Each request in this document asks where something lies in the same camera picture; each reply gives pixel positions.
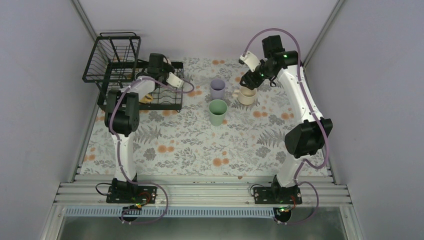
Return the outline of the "lavender plastic cup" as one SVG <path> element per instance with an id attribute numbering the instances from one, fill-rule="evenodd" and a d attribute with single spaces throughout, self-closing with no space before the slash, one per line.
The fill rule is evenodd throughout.
<path id="1" fill-rule="evenodd" d="M 225 95 L 226 83 L 222 79 L 213 79 L 210 82 L 210 96 L 212 100 L 222 100 Z"/>

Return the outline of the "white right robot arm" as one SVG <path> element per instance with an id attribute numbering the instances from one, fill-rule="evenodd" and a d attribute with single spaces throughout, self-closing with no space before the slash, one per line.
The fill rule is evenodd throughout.
<path id="1" fill-rule="evenodd" d="M 289 197 L 297 196 L 298 175 L 305 164 L 314 169 L 326 166 L 325 161 L 314 165 L 308 158 L 328 146 L 333 123 L 331 119 L 323 117 L 305 83 L 300 51 L 286 51 L 279 35 L 264 38 L 262 49 L 264 60 L 258 59 L 250 51 L 240 56 L 239 62 L 249 67 L 249 71 L 241 77 L 240 85 L 254 90 L 265 80 L 278 82 L 293 109 L 297 124 L 284 137 L 285 147 L 292 158 L 283 163 L 282 170 L 274 176 L 270 187 L 272 200 L 282 204 Z"/>

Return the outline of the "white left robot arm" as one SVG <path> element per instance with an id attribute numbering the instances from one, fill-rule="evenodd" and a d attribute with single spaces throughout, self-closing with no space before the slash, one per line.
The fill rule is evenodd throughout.
<path id="1" fill-rule="evenodd" d="M 115 173 L 111 182 L 111 195 L 131 203 L 139 197 L 137 171 L 134 163 L 134 137 L 140 124 L 140 102 L 158 87 L 179 89 L 183 81 L 176 76 L 175 68 L 161 53 L 151 53 L 147 66 L 134 74 L 134 80 L 120 89 L 108 92 L 105 108 L 105 125 L 114 145 Z"/>

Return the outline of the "cream ceramic mug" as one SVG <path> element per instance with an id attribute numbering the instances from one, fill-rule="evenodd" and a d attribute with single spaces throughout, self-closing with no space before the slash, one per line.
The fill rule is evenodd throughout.
<path id="1" fill-rule="evenodd" d="M 234 90 L 232 96 L 242 105 L 252 105 L 257 99 L 257 89 L 249 89 L 248 87 L 240 86 L 238 89 Z"/>

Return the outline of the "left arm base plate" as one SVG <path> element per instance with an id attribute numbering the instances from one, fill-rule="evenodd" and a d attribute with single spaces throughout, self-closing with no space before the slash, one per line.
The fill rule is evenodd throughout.
<path id="1" fill-rule="evenodd" d="M 106 202 L 108 204 L 154 204 L 157 187 L 151 185 L 111 186 L 108 189 Z"/>

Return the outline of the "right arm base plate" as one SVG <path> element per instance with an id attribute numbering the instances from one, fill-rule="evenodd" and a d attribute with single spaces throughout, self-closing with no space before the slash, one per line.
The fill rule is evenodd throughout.
<path id="1" fill-rule="evenodd" d="M 253 198 L 256 205 L 301 205 L 303 203 L 300 188 L 254 186 Z"/>

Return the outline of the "mint green plastic cup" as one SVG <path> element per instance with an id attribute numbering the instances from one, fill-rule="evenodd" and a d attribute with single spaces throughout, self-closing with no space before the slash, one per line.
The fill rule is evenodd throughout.
<path id="1" fill-rule="evenodd" d="M 209 103 L 208 110 L 210 123 L 213 126 L 218 127 L 223 123 L 225 119 L 226 113 L 228 111 L 228 106 L 225 101 L 221 99 L 214 99 Z"/>

